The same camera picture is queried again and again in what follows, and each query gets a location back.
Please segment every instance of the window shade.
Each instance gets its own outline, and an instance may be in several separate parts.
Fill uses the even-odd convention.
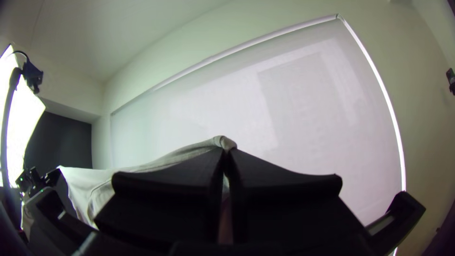
[[[340,175],[340,197],[369,224],[401,190],[404,168],[395,117],[369,61],[340,19],[234,52],[115,111],[114,167],[225,135],[291,171]]]

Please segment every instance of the window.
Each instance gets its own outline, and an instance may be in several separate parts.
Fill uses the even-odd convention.
[[[340,197],[364,225],[404,189],[390,99],[339,16],[229,49],[115,111],[114,167],[140,165],[216,135],[291,171],[340,175]]]

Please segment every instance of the white wall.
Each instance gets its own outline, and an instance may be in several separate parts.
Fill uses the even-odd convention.
[[[17,44],[13,47],[26,52],[30,61],[44,71],[38,96],[46,105],[46,111],[89,123],[101,115],[104,89],[99,82],[52,63],[33,50]]]
[[[12,44],[15,50],[26,52],[30,61],[44,71],[39,97],[43,99],[46,111],[93,122],[101,114],[102,84],[60,63],[45,59],[31,47],[42,2],[22,0],[17,3],[10,0],[3,6],[0,13],[0,49]]]
[[[404,146],[407,187],[427,212],[401,245],[418,255],[455,197],[455,98],[448,63],[417,11],[386,0],[235,0],[149,46],[109,81],[92,130],[95,168],[111,166],[109,115],[160,81],[204,58],[299,22],[340,13],[370,53],[391,97]]]
[[[455,68],[455,15],[447,0],[413,0],[441,47],[447,61]]]

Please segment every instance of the ceiling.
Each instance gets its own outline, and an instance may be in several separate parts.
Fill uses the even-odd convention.
[[[17,44],[105,82],[154,41],[227,1],[15,0],[6,11]]]

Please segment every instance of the white sheet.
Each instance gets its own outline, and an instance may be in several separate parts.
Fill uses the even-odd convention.
[[[155,161],[144,165],[110,170],[94,170],[59,166],[68,183],[68,197],[73,203],[77,217],[84,223],[97,229],[94,219],[103,206],[114,195],[111,185],[112,175],[116,172],[145,173],[165,169],[185,160],[204,154],[216,147],[226,151],[237,147],[236,143],[225,136],[216,136],[209,140],[177,149]],[[228,191],[228,180],[224,177],[223,194]]]

